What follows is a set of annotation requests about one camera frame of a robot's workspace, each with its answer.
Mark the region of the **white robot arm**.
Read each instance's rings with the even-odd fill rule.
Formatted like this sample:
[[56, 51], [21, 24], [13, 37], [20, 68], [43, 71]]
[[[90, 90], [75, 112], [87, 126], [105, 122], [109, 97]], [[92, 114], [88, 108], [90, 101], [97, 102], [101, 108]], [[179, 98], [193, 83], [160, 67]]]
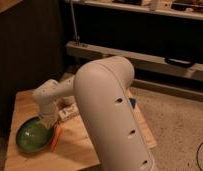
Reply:
[[55, 101], [73, 96], [104, 171], [158, 171], [127, 95], [134, 78], [131, 62], [120, 56], [91, 61], [74, 76], [48, 80], [33, 99], [47, 126]]

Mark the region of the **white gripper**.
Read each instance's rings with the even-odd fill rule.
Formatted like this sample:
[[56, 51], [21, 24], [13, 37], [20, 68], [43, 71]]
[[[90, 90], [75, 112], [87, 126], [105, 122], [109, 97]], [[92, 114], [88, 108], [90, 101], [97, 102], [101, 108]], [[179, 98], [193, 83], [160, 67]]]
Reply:
[[50, 114], [45, 114], [45, 113], [40, 113], [38, 115], [40, 123], [47, 129], [52, 128], [56, 122], [58, 121], [59, 115], [57, 112], [50, 113]]

